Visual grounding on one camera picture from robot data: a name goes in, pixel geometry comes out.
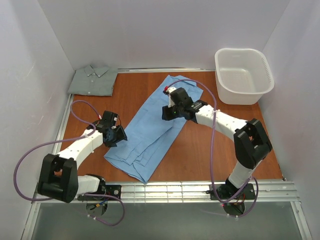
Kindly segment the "light blue long sleeve shirt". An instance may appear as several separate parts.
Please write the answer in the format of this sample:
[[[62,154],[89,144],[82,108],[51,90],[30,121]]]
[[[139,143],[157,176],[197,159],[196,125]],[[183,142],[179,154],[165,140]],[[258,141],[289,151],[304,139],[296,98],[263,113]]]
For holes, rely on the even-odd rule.
[[[184,88],[193,100],[199,100],[203,93],[195,82],[188,81],[186,77],[168,75],[125,128],[127,140],[120,141],[104,155],[111,165],[144,184],[149,181],[186,123],[184,118],[170,121],[162,119],[162,107],[169,103],[163,90],[171,83],[175,88]]]

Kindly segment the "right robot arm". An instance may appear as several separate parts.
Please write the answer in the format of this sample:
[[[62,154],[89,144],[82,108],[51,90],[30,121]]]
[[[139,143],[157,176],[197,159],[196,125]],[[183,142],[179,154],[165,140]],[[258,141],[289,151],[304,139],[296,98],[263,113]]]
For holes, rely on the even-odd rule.
[[[260,162],[272,151],[270,139],[257,119],[250,121],[235,118],[202,100],[193,101],[182,87],[166,87],[164,94],[169,104],[162,108],[162,119],[171,121],[184,118],[196,124],[212,128],[231,139],[234,143],[237,162],[225,183],[212,186],[210,194],[226,202],[242,194]]]

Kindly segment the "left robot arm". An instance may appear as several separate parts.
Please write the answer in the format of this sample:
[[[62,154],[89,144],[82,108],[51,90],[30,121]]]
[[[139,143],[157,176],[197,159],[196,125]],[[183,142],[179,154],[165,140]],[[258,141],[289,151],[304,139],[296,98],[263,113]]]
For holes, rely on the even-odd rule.
[[[78,176],[78,168],[101,145],[112,148],[127,140],[123,127],[117,124],[118,118],[118,114],[105,111],[69,147],[57,154],[47,154],[42,162],[37,192],[65,203],[79,195],[106,194],[103,177],[94,174]]]

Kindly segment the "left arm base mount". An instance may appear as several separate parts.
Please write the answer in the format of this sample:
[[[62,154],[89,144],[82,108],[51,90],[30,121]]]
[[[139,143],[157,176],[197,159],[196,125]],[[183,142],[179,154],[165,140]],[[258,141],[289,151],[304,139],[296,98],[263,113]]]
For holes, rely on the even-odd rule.
[[[121,199],[122,186],[119,184],[106,184],[102,186],[102,193]]]

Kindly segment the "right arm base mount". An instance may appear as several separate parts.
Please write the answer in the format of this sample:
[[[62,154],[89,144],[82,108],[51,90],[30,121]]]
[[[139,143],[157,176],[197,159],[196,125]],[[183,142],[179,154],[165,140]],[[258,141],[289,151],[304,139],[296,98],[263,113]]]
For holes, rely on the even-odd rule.
[[[236,190],[231,189],[226,184],[216,184],[215,186],[216,186],[217,195],[223,201],[230,199],[237,192],[237,189]],[[214,194],[212,185],[209,185],[209,190],[206,190],[205,193],[210,195],[211,200],[217,200],[217,197]],[[244,197],[245,200],[254,200],[256,198],[254,185],[251,183],[248,183],[235,198],[238,199],[239,197]]]

